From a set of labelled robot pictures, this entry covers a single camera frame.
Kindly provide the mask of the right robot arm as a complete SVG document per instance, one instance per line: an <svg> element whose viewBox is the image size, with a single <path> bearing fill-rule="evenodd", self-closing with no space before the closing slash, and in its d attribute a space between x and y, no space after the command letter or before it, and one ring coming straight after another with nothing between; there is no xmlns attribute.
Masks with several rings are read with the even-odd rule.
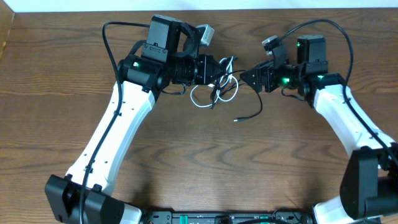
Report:
<svg viewBox="0 0 398 224"><path fill-rule="evenodd" d="M328 71L324 36L298 37L296 65L289 64L278 36L262 44L272 59L242 73L242 81L257 93L297 90L327 120L349 156L339 196L316 204L311 220L359 223L397 213L397 165L390 157L397 143L361 109L343 77Z"/></svg>

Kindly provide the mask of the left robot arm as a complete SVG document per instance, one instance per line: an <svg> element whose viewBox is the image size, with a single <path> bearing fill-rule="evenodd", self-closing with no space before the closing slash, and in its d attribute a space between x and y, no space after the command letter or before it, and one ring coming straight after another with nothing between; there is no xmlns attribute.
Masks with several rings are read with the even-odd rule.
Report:
<svg viewBox="0 0 398 224"><path fill-rule="evenodd" d="M139 223L143 212L115 199L120 166L134 135L170 84L209 85L226 73L224 64L201 54L214 30L156 14L148 36L113 61L116 83L89 143L64 177L52 175L45 194L61 223Z"/></svg>

